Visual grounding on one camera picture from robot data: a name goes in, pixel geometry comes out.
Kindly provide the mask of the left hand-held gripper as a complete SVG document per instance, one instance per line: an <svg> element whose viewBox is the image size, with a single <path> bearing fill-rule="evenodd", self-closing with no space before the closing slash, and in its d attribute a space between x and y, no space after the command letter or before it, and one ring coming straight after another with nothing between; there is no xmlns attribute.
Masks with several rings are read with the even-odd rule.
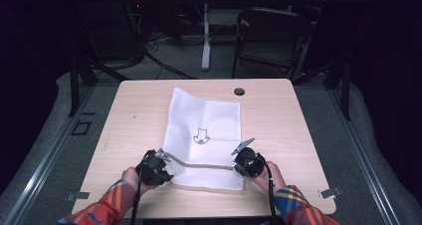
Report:
<svg viewBox="0 0 422 225"><path fill-rule="evenodd" d="M151 149L146 152L135 170L143 184L162 185L172 178L165 169L166 162L170 161L171 158L162 149Z"/></svg>

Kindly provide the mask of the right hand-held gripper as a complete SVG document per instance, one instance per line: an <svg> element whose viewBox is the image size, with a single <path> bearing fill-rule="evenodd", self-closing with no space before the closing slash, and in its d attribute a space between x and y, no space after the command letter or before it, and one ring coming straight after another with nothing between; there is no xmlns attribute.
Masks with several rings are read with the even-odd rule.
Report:
<svg viewBox="0 0 422 225"><path fill-rule="evenodd" d="M249 147L249 144L254 140L252 137L242 141L232 152L232 155L235 155L234 169L246 177L260 175L266 164L265 158L259 152Z"/></svg>

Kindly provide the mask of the white cloth with logo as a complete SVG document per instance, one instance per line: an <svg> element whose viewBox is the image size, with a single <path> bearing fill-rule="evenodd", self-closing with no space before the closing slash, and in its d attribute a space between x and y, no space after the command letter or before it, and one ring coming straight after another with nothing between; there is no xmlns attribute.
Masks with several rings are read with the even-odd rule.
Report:
<svg viewBox="0 0 422 225"><path fill-rule="evenodd" d="M163 152L171 182L186 187L239 191L232 151L241 142L241 105L207 101L176 88L168 111Z"/></svg>

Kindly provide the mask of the person's left hand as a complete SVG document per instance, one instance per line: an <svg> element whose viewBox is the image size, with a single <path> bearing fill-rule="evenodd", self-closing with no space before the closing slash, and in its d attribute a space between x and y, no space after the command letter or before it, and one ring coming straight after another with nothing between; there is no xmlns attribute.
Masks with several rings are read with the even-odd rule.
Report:
<svg viewBox="0 0 422 225"><path fill-rule="evenodd" d="M124 197L126 198L133 198L135 192L137 189L140 189L140 194L143 195L148 190L151 189L150 186L140 184L139 183L139 176L136 173L136 170L134 167L130 166L128 167L121 176L121 179L123 180L123 185L121 186L121 192Z"/></svg>

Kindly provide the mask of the person's right hand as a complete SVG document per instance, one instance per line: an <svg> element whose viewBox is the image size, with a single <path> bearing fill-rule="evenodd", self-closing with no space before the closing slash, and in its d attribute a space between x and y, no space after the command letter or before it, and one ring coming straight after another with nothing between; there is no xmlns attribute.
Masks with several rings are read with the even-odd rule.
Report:
<svg viewBox="0 0 422 225"><path fill-rule="evenodd" d="M286 186L286 182L279 166L276 163L268 161L267 165L268 169L265 169L260 175L253 177L252 181L266 193L270 190L277 192Z"/></svg>

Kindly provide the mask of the black metal stand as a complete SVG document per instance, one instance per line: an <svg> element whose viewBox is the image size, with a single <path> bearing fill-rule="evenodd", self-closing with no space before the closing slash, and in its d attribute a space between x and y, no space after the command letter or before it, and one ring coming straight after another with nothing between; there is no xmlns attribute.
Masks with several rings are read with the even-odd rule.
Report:
<svg viewBox="0 0 422 225"><path fill-rule="evenodd" d="M76 37L76 49L70 64L72 106L69 116L74 116L81 107L80 82L88 87L94 87L99 81L94 69L99 69L119 82L126 81L127 77L107 67L97 59L97 52L92 46L91 39L77 10L70 6L67 6L66 9L72 19L70 25L73 27L72 31Z"/></svg>
<svg viewBox="0 0 422 225"><path fill-rule="evenodd" d="M323 81L323 86L327 90L335 90L338 85L341 86L340 111L343 116L350 120L349 115L349 94L350 94L350 73L351 67L346 59L335 59L315 70L305 73L303 76L293 80L294 85L301 85L317 75L327 72Z"/></svg>

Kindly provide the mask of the black folding chair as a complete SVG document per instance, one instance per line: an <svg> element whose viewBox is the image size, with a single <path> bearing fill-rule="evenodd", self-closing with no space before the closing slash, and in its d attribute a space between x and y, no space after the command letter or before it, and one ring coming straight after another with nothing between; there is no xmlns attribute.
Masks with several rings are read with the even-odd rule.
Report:
<svg viewBox="0 0 422 225"><path fill-rule="evenodd" d="M232 78L244 62L274 67L289 79L299 65L313 25L304 15L286 10L253 7L237 16Z"/></svg>

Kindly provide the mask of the white desk leg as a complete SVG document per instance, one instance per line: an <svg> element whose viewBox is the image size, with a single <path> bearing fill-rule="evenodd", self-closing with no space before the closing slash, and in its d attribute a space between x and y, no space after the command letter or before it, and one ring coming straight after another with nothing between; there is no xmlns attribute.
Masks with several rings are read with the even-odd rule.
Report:
<svg viewBox="0 0 422 225"><path fill-rule="evenodd" d="M210 29L209 29L209 10L208 10L207 4L204 5L203 23L204 23L204 46L203 46L201 69L203 71L208 71L210 69L211 45L210 45Z"/></svg>

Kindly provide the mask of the dark computer tower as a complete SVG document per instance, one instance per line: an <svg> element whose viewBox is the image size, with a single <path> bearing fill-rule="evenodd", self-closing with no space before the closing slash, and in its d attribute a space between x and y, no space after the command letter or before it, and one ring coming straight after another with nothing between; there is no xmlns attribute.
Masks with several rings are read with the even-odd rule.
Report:
<svg viewBox="0 0 422 225"><path fill-rule="evenodd" d="M135 39L127 11L121 2L77 3L88 37L100 61L143 60L144 45Z"/></svg>

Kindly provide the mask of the metal bracket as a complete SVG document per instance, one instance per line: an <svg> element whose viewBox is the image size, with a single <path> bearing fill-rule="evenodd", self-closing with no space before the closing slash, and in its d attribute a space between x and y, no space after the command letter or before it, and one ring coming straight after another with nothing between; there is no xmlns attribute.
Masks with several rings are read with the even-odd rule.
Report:
<svg viewBox="0 0 422 225"><path fill-rule="evenodd" d="M88 192L75 192L75 193L68 193L65 200L75 202L81 199L88 199L90 194Z"/></svg>
<svg viewBox="0 0 422 225"><path fill-rule="evenodd" d="M321 190L318 195L323 198L336 198L338 195L342 193L342 190L339 187L329 188L327 190Z"/></svg>

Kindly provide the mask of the aluminium floor rail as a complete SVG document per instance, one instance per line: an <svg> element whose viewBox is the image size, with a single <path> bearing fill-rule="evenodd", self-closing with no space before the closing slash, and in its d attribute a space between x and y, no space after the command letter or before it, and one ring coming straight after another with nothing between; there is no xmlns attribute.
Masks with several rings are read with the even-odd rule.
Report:
<svg viewBox="0 0 422 225"><path fill-rule="evenodd" d="M95 87L83 89L80 105L69 116L71 92L64 87L30 152L0 196L0 225L23 225L40 191L67 146Z"/></svg>
<svg viewBox="0 0 422 225"><path fill-rule="evenodd" d="M369 188L371 196L379 210L379 213L385 223L385 225L401 225L397 214L395 213L387 194L381 185L378 176L373 169L372 163L370 162L364 147L356 133L352 122L345 118L341 107L340 107L340 96L337 91L328 90L327 94L330 98L331 103L334 106L334 110L339 117L343 127L345 128L348 137L351 140L351 150L353 151L354 157L357 160L359 169L365 179L365 182Z"/></svg>

